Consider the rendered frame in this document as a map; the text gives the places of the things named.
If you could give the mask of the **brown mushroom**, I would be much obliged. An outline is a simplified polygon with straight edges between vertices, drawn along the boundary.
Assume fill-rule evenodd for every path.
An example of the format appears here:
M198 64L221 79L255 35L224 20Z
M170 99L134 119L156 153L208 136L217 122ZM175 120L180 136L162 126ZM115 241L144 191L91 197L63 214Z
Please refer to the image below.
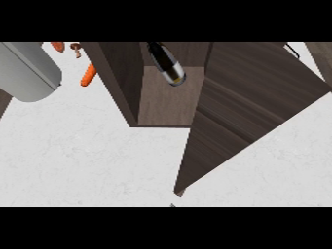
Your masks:
M81 52L80 52L81 44L80 43L72 43L69 47L75 51L77 58L80 58L81 57Z

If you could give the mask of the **dark wooden cabinet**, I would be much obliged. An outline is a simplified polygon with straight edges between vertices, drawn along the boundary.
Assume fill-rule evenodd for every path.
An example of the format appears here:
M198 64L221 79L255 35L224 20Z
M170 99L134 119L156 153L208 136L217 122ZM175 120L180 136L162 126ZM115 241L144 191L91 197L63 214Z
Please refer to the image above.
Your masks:
M186 72L178 87L167 83L146 42L81 42L87 58L130 127L190 127L209 42L165 42Z

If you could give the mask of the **dark wooden cabinet door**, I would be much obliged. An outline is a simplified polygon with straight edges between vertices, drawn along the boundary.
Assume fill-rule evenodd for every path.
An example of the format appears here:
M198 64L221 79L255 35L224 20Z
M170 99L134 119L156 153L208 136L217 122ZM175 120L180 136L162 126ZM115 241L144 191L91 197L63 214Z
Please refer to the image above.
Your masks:
M211 46L174 194L330 91L273 42Z

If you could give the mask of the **orange carrot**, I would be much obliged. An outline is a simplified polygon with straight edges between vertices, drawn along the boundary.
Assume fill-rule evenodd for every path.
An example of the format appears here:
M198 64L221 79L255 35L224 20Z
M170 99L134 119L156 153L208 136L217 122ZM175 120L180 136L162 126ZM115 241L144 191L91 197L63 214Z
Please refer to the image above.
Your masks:
M96 75L96 68L94 68L93 64L90 64L85 68L83 78L81 78L81 86L83 87L85 87L90 84L94 75Z

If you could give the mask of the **dark wine bottle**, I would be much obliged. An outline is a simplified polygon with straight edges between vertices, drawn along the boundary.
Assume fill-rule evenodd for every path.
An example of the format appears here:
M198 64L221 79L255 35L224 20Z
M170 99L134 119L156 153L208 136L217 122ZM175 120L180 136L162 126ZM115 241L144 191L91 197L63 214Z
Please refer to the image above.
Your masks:
M152 62L165 81L173 87L177 87L187 78L178 60L161 42L147 42L146 47Z

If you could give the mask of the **pale grey rounded appliance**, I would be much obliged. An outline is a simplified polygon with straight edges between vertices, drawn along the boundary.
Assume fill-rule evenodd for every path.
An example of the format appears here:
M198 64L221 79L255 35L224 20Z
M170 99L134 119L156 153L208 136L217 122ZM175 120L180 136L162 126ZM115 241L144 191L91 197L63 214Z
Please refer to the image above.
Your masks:
M62 71L37 42L0 42L0 89L22 102L60 87Z

